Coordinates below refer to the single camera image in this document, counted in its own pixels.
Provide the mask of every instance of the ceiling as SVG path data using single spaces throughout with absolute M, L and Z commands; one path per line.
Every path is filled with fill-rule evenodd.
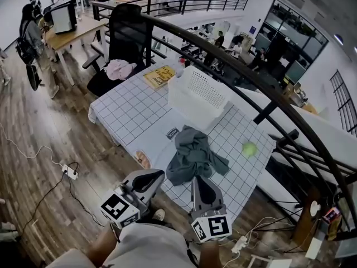
M 312 24 L 323 29 L 331 40 L 334 34 L 343 37 L 344 45 L 336 43 L 357 63 L 357 0 L 288 0 L 300 8 L 301 14 Z

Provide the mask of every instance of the gray towel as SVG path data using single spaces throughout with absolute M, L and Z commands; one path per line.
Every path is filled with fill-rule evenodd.
M 196 175 L 209 178 L 212 174 L 209 164 L 221 175 L 228 171 L 228 160 L 212 152 L 206 134 L 184 126 L 175 139 L 177 152 L 166 169 L 167 178 L 173 185 L 191 181 Z

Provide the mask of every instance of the power strip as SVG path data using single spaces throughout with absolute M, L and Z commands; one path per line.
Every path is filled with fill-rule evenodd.
M 67 165 L 63 165 L 62 172 L 73 180 L 76 180 L 78 178 L 78 173 Z
M 236 242 L 236 244 L 232 248 L 232 253 L 238 254 L 239 251 L 248 245 L 248 239 L 245 236 L 241 236 L 240 239 Z

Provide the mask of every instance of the backpack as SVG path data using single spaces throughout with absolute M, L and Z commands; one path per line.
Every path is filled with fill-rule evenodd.
M 22 35 L 16 39 L 16 51 L 26 65 L 32 64 L 33 60 L 37 57 L 36 50 L 25 39 L 25 34 L 29 23 L 30 21 L 27 21 Z

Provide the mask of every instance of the white plastic basket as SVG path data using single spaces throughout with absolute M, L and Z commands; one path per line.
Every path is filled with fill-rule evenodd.
M 180 78 L 168 82 L 168 103 L 186 119 L 205 130 L 219 117 L 230 99 L 225 85 L 215 81 L 194 66 Z

